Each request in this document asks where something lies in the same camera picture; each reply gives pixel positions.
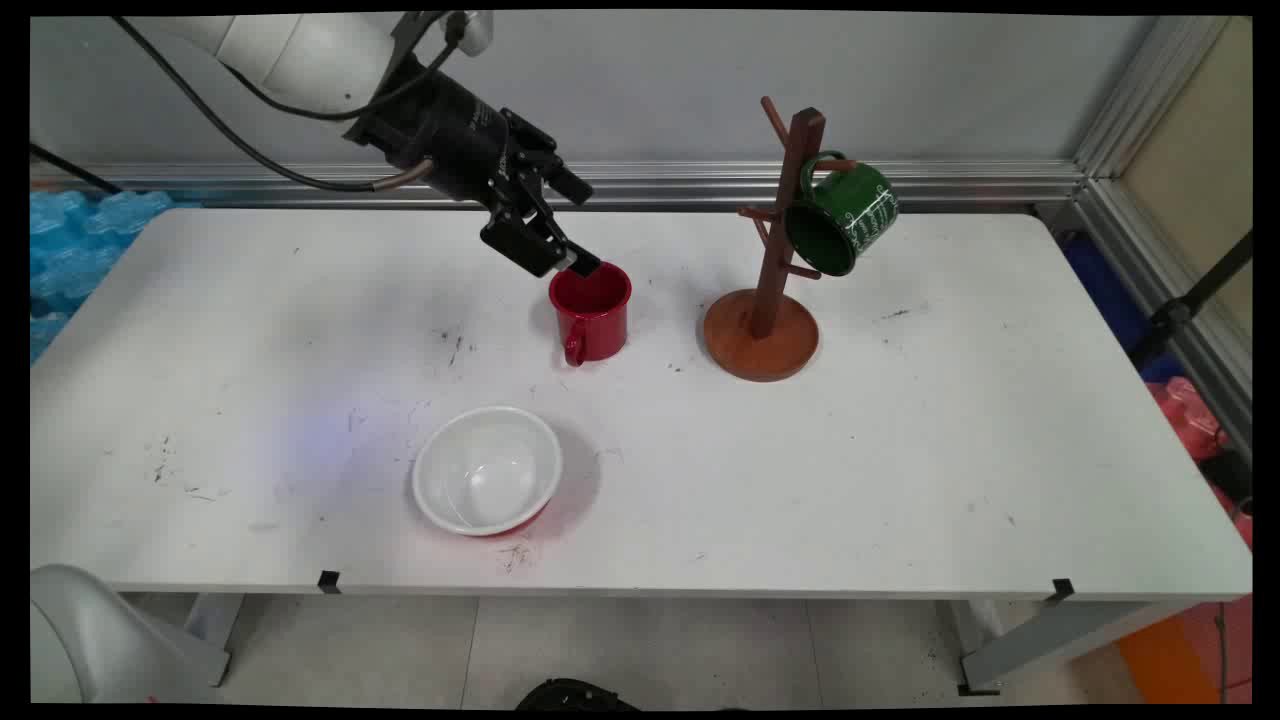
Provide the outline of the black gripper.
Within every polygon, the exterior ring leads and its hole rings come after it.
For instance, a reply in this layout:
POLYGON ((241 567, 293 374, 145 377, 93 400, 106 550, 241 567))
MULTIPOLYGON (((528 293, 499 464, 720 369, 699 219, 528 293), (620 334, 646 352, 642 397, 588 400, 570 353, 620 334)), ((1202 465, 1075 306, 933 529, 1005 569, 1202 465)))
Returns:
POLYGON ((522 195, 518 179, 549 184, 576 206, 593 197, 593 186, 556 154, 553 138, 443 72, 434 70, 394 102, 360 117, 346 138, 376 149, 401 170, 431 159, 422 182, 452 200, 486 206, 490 219, 481 241, 530 274, 570 270, 590 277, 602 266, 567 237, 545 199, 531 202, 522 195))

